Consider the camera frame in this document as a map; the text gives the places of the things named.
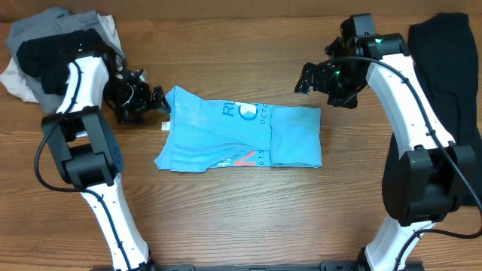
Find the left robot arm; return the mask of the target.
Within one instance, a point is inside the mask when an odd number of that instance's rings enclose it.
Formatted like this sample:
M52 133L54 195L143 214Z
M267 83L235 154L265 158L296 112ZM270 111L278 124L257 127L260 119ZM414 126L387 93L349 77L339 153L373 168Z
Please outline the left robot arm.
M69 78L56 113L42 120L38 150L49 147L57 170L92 209L109 247L113 270L158 270L151 249L136 228L124 196L123 156L101 110L103 96L140 116L149 110L170 113L161 87L148 89L142 72L119 68L109 46L63 53Z

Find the light blue t-shirt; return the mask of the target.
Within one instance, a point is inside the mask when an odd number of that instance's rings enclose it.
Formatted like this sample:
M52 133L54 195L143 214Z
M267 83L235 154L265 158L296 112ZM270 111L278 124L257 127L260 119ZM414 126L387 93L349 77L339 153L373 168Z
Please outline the light blue t-shirt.
M179 87L166 95L169 135L159 170L322 165L319 108L205 100Z

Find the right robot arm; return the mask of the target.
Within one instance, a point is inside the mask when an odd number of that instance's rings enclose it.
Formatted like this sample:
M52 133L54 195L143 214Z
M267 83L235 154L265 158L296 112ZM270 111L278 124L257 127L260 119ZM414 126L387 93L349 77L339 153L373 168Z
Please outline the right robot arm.
M354 108L370 87L380 100L398 147L398 160L386 169L382 198L386 209L375 238L357 260L324 261L323 270L421 270L407 256L437 223L459 209L475 165L470 146L458 145L446 131L423 92L402 35L380 35L373 17L354 14L340 36L325 48L328 59L304 65L296 93L328 96L328 104Z

